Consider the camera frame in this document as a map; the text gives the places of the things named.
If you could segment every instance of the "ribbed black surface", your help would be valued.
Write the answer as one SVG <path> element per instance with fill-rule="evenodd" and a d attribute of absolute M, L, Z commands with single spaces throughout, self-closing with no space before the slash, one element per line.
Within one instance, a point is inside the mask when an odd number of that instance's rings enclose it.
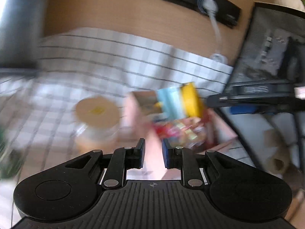
<path fill-rule="evenodd" d="M 218 212 L 199 190 L 179 181 L 128 181 L 119 190 L 103 193 L 97 205 L 79 218 L 40 223 L 28 218 L 15 229 L 293 229 L 284 219 L 245 223 Z"/>

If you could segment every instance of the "white round object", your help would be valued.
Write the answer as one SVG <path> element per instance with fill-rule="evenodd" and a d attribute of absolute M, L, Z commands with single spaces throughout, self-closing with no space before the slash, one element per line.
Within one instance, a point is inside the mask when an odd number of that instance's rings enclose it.
<path fill-rule="evenodd" d="M 275 0 L 274 3 L 305 12 L 305 7 L 301 0 Z"/>

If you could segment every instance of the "checkered tablecloth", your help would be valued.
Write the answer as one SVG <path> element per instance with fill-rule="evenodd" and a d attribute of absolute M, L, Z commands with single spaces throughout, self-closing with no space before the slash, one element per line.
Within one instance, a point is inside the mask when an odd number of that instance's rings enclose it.
<path fill-rule="evenodd" d="M 73 107 L 102 95 L 120 109 L 134 90 L 157 90 L 194 82 L 202 98 L 220 93 L 232 67 L 150 39 L 110 30 L 80 28 L 43 39 L 41 72 L 35 79 L 0 78 L 0 125 L 26 160 L 13 180 L 0 181 L 0 228 L 20 220 L 13 191 L 24 178 L 78 156 Z M 120 145 L 137 139 L 123 133 Z M 239 142 L 227 152 L 251 164 Z"/>

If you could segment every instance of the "brown lid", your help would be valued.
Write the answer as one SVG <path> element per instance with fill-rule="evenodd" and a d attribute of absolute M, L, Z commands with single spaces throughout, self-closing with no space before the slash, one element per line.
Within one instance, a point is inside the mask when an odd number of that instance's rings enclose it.
<path fill-rule="evenodd" d="M 88 126 L 111 128 L 119 123 L 120 112 L 115 103 L 97 96 L 81 100 L 75 107 L 77 119 Z"/>

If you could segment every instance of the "brown wood panel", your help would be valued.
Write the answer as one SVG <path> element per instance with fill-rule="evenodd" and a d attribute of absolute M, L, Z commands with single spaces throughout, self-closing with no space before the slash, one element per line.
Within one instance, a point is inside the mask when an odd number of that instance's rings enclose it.
<path fill-rule="evenodd" d="M 219 23 L 223 54 L 232 64 L 240 48 L 254 1 L 229 0 L 242 9 L 234 29 Z M 209 57 L 216 41 L 208 17 L 163 0 L 49 0 L 45 35 L 77 27 L 96 27 L 158 40 Z"/>

